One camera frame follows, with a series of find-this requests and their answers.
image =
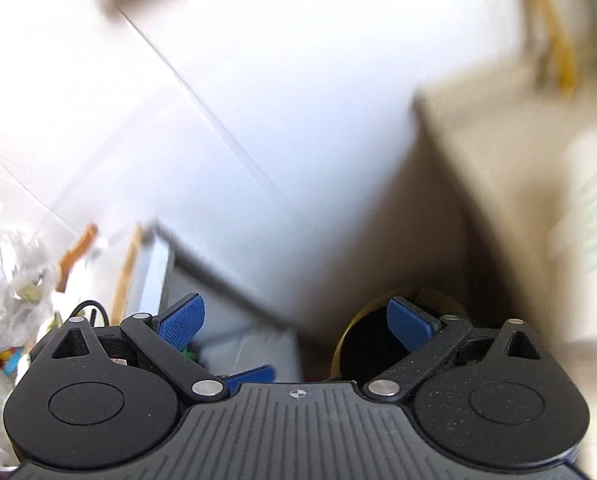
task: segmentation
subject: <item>white wall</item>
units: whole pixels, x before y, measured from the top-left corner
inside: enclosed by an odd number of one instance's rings
[[[589,29],[585,0],[558,0]],[[415,87],[520,50],[520,0],[0,0],[0,198],[60,254],[159,218],[335,341],[379,293],[463,293]]]

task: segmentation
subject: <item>metal rivet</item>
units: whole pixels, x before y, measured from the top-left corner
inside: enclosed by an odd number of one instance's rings
[[[198,381],[197,383],[194,383],[194,386],[192,386],[192,392],[204,397],[211,397],[219,394],[222,391],[223,385],[218,381],[213,381],[211,379]]]
[[[367,389],[375,395],[380,395],[383,397],[390,397],[398,393],[400,390],[400,386],[398,383],[387,379],[378,379],[376,381],[371,381]]]

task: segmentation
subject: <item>blue textured pad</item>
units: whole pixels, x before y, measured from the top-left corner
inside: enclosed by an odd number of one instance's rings
[[[410,352],[434,337],[432,325],[416,314],[414,309],[416,306],[403,298],[392,298],[387,304],[387,326]]]
[[[158,325],[158,335],[178,351],[187,346],[205,321],[205,302],[200,294],[169,314]]]
[[[229,394],[232,396],[238,390],[242,383],[273,383],[276,378],[276,370],[270,365],[264,365],[253,370],[247,370],[236,375],[232,375],[223,379],[225,386],[229,389]]]

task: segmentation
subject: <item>circular cap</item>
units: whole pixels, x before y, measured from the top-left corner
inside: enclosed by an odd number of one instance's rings
[[[50,399],[50,411],[61,422],[74,426],[93,426],[110,420],[121,409],[125,396],[104,383],[70,384]]]
[[[378,379],[376,381],[372,381],[367,389],[375,395],[390,397],[398,393],[400,386],[398,383],[387,379]]]
[[[543,397],[523,384],[487,383],[472,391],[469,403],[483,418],[498,424],[524,424],[545,409]]]
[[[197,395],[202,395],[204,397],[211,397],[214,395],[219,394],[223,391],[223,385],[218,381],[213,381],[211,379],[205,379],[203,381],[198,381],[194,383],[192,386],[192,391]]]

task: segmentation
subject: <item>black cable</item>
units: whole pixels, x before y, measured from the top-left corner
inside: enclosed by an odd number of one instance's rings
[[[69,317],[77,316],[78,313],[81,310],[83,310],[86,306],[96,307],[96,309],[98,309],[98,311],[101,313],[103,324],[105,326],[110,325],[110,318],[107,315],[107,311],[105,310],[105,307],[102,306],[102,304],[100,304],[98,301],[94,301],[94,300],[85,300],[85,301],[82,301],[81,303],[79,303],[78,306],[72,311],[72,314],[69,315]]]

